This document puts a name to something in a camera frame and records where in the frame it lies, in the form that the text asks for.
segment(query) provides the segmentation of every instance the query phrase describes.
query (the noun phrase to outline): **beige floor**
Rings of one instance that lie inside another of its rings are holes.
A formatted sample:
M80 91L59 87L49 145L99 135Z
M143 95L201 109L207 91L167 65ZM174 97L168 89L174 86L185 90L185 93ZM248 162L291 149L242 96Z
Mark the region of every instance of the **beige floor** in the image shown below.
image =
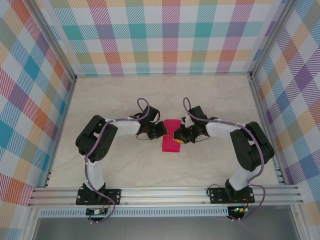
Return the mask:
M94 115L116 119L139 112L136 100L146 98L161 120L185 115L183 98L200 105L208 117L235 123L259 121L246 76L144 76L80 78L67 115L49 187L80 187L86 180L77 136ZM180 153L162 152L162 139L139 141L117 137L103 160L109 187L223 185L238 162L231 141L211 138L183 144ZM278 184L273 163L254 180Z

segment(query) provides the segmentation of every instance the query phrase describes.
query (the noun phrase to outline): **aluminum rail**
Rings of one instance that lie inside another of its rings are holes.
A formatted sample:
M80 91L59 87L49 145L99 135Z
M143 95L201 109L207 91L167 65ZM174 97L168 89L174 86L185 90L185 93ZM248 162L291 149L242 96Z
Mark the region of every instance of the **aluminum rail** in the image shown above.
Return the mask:
M265 185L266 197L263 205L301 205L303 199L296 185ZM210 204L206 186L188 187L122 187L121 201L117 208L125 207L198 207L236 206L239 204ZM76 205L78 188L35 188L29 201L30 208L83 208ZM253 187L255 203L263 197L259 187Z

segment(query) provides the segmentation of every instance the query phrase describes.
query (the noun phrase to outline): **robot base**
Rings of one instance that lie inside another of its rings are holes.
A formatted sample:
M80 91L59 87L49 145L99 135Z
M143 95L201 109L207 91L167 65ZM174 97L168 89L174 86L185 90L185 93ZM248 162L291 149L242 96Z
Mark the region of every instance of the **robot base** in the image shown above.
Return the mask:
M237 194L232 200L228 197L225 187L211 187L209 188L209 196L211 204L253 204L255 202L254 192L251 187L245 187L238 191L241 194Z
M100 193L111 198L115 205L120 204L121 199L121 189L106 189L106 184L104 184L99 190ZM76 197L76 205L108 205L109 201L103 196L97 194L86 184L83 184L82 187L78 190Z

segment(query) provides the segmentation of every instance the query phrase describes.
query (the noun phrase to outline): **perforated metal strip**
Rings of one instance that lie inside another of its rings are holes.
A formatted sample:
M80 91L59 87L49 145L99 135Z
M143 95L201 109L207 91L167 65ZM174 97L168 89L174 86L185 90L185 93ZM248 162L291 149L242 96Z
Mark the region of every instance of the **perforated metal strip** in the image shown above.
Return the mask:
M226 206L206 207L118 207L112 217L207 217L227 216ZM86 208L43 208L40 218L87 218Z

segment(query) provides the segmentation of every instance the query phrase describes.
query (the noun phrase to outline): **pink block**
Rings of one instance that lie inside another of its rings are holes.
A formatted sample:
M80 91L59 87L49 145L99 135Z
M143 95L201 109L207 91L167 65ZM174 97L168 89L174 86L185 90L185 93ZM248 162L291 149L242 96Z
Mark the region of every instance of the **pink block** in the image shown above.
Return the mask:
M166 127L167 135L162 140L162 152L179 153L180 143L174 141L174 133L180 128L181 120L179 119L166 119L164 126Z

